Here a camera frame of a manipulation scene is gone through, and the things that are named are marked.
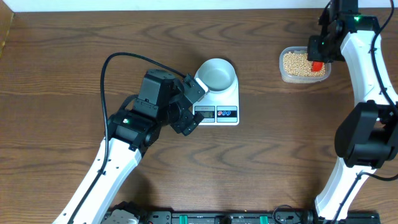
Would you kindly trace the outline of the orange measuring scoop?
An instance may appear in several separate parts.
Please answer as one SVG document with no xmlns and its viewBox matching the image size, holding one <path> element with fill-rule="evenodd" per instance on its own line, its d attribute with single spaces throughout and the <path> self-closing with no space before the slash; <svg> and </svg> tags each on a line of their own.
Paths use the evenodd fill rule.
<svg viewBox="0 0 398 224">
<path fill-rule="evenodd" d="M 312 72 L 320 72 L 323 68 L 323 62 L 313 61 L 312 63 Z"/>
</svg>

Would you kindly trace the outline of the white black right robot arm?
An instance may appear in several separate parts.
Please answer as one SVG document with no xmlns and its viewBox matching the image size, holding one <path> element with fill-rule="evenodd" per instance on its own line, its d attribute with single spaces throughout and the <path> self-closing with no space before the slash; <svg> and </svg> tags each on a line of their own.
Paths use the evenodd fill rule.
<svg viewBox="0 0 398 224">
<path fill-rule="evenodd" d="M 320 35 L 308 41 L 308 60 L 345 62 L 354 93 L 354 108 L 335 133 L 338 156 L 325 188 L 315 198 L 305 223 L 338 223 L 367 178 L 392 182 L 376 170 L 397 155 L 397 93 L 392 87 L 381 49 L 376 16 L 359 12 L 357 1 L 332 0 L 318 20 Z"/>
</svg>

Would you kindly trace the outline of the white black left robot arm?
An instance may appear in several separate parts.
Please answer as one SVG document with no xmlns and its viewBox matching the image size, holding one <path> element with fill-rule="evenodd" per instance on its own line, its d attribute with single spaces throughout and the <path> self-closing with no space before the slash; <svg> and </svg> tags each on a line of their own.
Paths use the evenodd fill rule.
<svg viewBox="0 0 398 224">
<path fill-rule="evenodd" d="M 149 70 L 138 95 L 128 96 L 117 112 L 105 116 L 104 139 L 95 161 L 56 223 L 100 223 L 127 176 L 164 126 L 188 136 L 203 120 L 190 108 L 208 87 L 187 75 L 179 80 L 163 70 Z"/>
</svg>

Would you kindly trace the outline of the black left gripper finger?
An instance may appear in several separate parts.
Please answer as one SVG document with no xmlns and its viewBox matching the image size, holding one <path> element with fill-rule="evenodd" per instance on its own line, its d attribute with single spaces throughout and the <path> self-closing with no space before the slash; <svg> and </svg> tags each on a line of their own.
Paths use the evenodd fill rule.
<svg viewBox="0 0 398 224">
<path fill-rule="evenodd" d="M 192 114 L 191 111 L 183 111 L 181 117 L 170 126 L 177 134 L 188 136 L 204 119 L 201 113 Z"/>
<path fill-rule="evenodd" d="M 200 78 L 194 78 L 190 74 L 183 79 L 183 87 L 183 95 L 191 105 L 201 101 L 209 92 L 209 88 Z"/>
</svg>

